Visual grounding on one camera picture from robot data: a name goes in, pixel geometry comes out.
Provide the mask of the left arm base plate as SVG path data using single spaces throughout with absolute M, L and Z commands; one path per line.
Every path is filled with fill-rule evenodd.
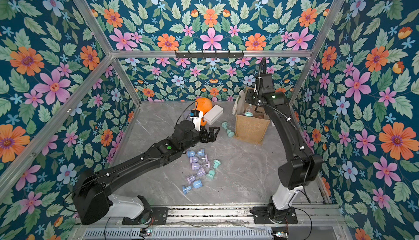
M 165 225 L 168 218 L 167 207 L 145 209 L 137 218 L 123 218 L 122 225 Z

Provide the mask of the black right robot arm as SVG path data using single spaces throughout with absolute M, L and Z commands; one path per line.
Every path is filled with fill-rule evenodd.
M 305 141 L 297 122 L 292 118 L 291 106 L 283 93 L 277 93 L 272 75 L 258 77 L 254 91 L 247 91 L 246 103 L 264 109 L 283 143 L 287 162 L 278 168 L 280 185 L 270 197 L 267 217 L 274 223 L 288 220 L 295 214 L 292 202 L 304 187 L 314 181 L 323 164 Z

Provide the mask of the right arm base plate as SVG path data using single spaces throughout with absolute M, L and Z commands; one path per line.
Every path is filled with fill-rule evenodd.
M 250 210 L 255 224 L 297 224 L 297 215 L 293 207 L 277 210 L 274 206 L 253 207 Z

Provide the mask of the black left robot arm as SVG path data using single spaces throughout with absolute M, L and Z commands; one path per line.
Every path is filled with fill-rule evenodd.
M 203 126 L 197 131 L 193 122 L 182 121 L 175 125 L 171 136 L 142 154 L 101 171 L 87 169 L 80 173 L 71 197 L 81 223 L 91 225 L 105 217 L 149 221 L 151 208 L 143 196 L 125 197 L 115 192 L 139 176 L 177 160 L 198 143 L 215 142 L 219 131 L 218 126 Z

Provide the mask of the teal hourglass front pair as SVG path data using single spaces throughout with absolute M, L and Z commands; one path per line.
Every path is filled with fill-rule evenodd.
M 246 117 L 253 117 L 253 111 L 252 111 L 252 108 L 250 106 L 246 109 L 244 115 Z

